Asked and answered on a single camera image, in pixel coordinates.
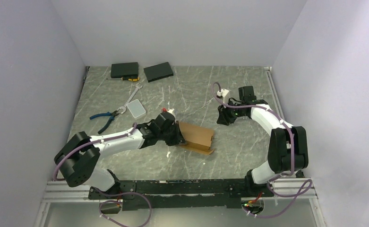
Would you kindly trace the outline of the black foam block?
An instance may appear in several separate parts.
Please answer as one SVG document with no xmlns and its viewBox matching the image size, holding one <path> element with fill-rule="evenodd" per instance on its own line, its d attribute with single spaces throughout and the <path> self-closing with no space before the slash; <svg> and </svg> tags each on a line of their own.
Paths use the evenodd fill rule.
<svg viewBox="0 0 369 227">
<path fill-rule="evenodd" d="M 146 67 L 144 68 L 144 73 L 149 83 L 174 75 L 169 62 Z"/>
<path fill-rule="evenodd" d="M 111 78 L 138 77 L 138 62 L 115 63 L 111 65 Z"/>
</svg>

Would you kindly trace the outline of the silver combination wrench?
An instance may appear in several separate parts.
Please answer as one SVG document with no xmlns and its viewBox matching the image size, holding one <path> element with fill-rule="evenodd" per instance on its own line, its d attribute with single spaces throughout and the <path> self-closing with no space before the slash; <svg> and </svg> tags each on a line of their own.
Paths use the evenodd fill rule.
<svg viewBox="0 0 369 227">
<path fill-rule="evenodd" d="M 128 98 L 128 100 L 125 102 L 125 104 L 124 105 L 122 105 L 122 106 L 120 106 L 118 109 L 117 109 L 117 111 L 118 111 L 118 113 L 119 114 L 123 114 L 123 113 L 125 113 L 126 112 L 126 109 L 127 109 L 127 104 L 129 103 L 129 102 L 131 102 L 131 100 L 133 99 L 133 97 L 135 96 L 135 94 L 141 89 L 143 87 L 143 85 L 142 84 L 136 84 L 135 85 L 135 90 L 130 94 L 130 96 L 129 96 L 129 98 Z"/>
</svg>

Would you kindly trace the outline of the black foam block left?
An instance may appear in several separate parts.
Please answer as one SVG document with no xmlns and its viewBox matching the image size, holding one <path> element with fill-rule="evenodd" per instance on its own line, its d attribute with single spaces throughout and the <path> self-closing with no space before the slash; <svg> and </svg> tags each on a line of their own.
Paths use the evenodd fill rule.
<svg viewBox="0 0 369 227">
<path fill-rule="evenodd" d="M 111 78 L 138 77 L 138 62 L 115 63 L 111 65 Z"/>
</svg>

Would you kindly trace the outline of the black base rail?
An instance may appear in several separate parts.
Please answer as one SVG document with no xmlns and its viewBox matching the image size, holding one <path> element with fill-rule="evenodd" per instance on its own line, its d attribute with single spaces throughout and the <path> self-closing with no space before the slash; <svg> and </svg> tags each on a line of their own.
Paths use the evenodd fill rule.
<svg viewBox="0 0 369 227">
<path fill-rule="evenodd" d="M 246 200 L 273 197 L 266 184 L 249 179 L 126 180 L 100 194 L 90 188 L 90 200 L 122 200 L 123 211 L 162 208 L 226 207 L 239 209 Z"/>
</svg>

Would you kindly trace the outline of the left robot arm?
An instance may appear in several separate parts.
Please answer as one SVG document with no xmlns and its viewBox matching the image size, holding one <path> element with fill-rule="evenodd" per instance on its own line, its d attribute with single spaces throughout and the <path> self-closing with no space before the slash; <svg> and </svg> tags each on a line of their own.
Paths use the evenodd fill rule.
<svg viewBox="0 0 369 227">
<path fill-rule="evenodd" d="M 54 158 L 54 181 L 65 181 L 69 187 L 86 184 L 101 190 L 105 197 L 115 198 L 120 192 L 117 176 L 97 163 L 123 151 L 138 150 L 164 141 L 167 146 L 184 145 L 179 122 L 171 112 L 162 112 L 146 123 L 134 123 L 131 128 L 101 136 L 89 136 L 84 131 L 75 134 Z"/>
</svg>

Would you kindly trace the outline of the aluminium frame rail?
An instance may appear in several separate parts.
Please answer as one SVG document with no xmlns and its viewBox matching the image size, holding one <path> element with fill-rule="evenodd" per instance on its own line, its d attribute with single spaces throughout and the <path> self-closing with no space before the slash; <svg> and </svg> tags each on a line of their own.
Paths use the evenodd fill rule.
<svg viewBox="0 0 369 227">
<path fill-rule="evenodd" d="M 49 181 L 45 187 L 42 202 L 89 202 L 89 190 L 90 187 L 88 185 L 69 187 L 68 184 L 63 181 Z"/>
</svg>

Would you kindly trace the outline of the black foam block right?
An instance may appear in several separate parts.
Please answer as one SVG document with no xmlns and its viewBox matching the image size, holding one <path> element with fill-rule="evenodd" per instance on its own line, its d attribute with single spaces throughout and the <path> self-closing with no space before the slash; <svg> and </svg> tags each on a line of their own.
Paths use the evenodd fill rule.
<svg viewBox="0 0 369 227">
<path fill-rule="evenodd" d="M 169 62 L 146 67 L 144 68 L 144 73 L 149 83 L 174 75 Z"/>
</svg>

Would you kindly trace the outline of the brown cardboard box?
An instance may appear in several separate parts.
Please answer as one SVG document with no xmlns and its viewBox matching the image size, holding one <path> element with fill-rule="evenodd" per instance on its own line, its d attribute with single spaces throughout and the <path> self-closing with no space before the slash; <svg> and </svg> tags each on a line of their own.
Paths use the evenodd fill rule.
<svg viewBox="0 0 369 227">
<path fill-rule="evenodd" d="M 181 145 L 182 148 L 203 155 L 210 155 L 214 152 L 211 148 L 214 130 L 186 122 L 179 122 L 179 128 L 186 141 L 184 145 Z"/>
</svg>

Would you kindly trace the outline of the grey white rectangular device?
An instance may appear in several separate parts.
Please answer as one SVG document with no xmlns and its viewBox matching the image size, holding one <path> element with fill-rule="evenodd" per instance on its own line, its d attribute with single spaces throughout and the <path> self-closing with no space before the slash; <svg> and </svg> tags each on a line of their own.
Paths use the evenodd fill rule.
<svg viewBox="0 0 369 227">
<path fill-rule="evenodd" d="M 129 102 L 126 108 L 130 111 L 134 119 L 139 119 L 146 115 L 146 110 L 138 99 Z"/>
</svg>

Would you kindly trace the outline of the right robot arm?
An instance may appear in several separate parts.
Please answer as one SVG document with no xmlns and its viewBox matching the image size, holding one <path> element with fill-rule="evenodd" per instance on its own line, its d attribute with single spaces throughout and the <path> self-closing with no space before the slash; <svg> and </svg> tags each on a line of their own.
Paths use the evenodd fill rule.
<svg viewBox="0 0 369 227">
<path fill-rule="evenodd" d="M 257 122 L 269 135 L 267 160 L 249 170 L 245 176 L 244 190 L 256 196 L 263 185 L 281 176 L 290 176 L 309 165 L 306 130 L 294 126 L 280 117 L 263 99 L 254 94 L 253 86 L 238 89 L 239 99 L 232 98 L 229 90 L 221 87 L 212 90 L 218 106 L 217 123 L 230 125 L 238 118 L 248 117 Z"/>
</svg>

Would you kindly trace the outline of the yellow black screwdriver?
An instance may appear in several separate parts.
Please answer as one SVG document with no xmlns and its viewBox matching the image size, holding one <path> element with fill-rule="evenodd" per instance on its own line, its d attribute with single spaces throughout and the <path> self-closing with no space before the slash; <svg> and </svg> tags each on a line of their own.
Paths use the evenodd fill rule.
<svg viewBox="0 0 369 227">
<path fill-rule="evenodd" d="M 123 80 L 123 81 L 132 81 L 138 82 L 140 81 L 139 77 L 121 77 L 121 78 L 107 78 L 108 80 Z"/>
</svg>

